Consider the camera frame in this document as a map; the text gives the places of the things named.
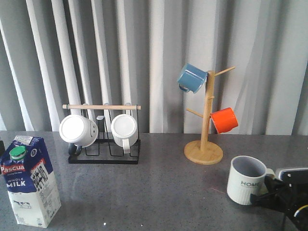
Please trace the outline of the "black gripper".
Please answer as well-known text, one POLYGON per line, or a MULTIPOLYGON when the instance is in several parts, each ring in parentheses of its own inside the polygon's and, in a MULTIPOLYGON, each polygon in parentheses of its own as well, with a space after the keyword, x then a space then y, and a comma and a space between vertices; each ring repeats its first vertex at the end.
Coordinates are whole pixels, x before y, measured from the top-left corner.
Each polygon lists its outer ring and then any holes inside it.
POLYGON ((288 218, 300 231, 308 229, 308 168, 285 167, 276 170, 276 178, 264 178, 266 194, 250 194, 252 206, 282 212, 281 230, 288 218))

